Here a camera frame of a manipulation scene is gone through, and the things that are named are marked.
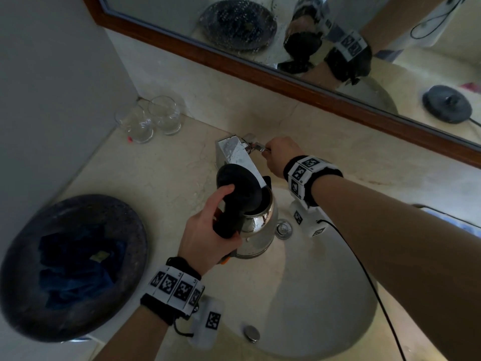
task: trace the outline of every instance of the clear glass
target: clear glass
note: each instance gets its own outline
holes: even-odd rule
[[[180,131],[180,110],[176,102],[168,96],[157,96],[149,102],[151,119],[159,130],[171,136]]]
[[[115,112],[115,122],[135,143],[147,143],[153,137],[151,121],[137,104],[121,106]]]

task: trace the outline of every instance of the blue cloth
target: blue cloth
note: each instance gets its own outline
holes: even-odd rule
[[[49,234],[40,239],[40,288],[48,309],[63,309],[113,287],[127,244],[107,239],[103,225]]]

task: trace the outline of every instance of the mirror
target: mirror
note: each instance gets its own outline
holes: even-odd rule
[[[113,15],[481,145],[481,0],[101,1]]]

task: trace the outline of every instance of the person's right arm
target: person's right arm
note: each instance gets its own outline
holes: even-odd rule
[[[264,151],[283,177],[303,155],[290,138]],[[393,295],[450,361],[481,354],[481,239],[411,205],[335,175],[311,191],[366,269]]]

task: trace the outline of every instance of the gray wall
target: gray wall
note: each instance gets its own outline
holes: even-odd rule
[[[136,98],[82,0],[0,0],[0,258],[108,136],[115,107]],[[2,360],[71,351],[23,339],[3,320],[0,335]]]

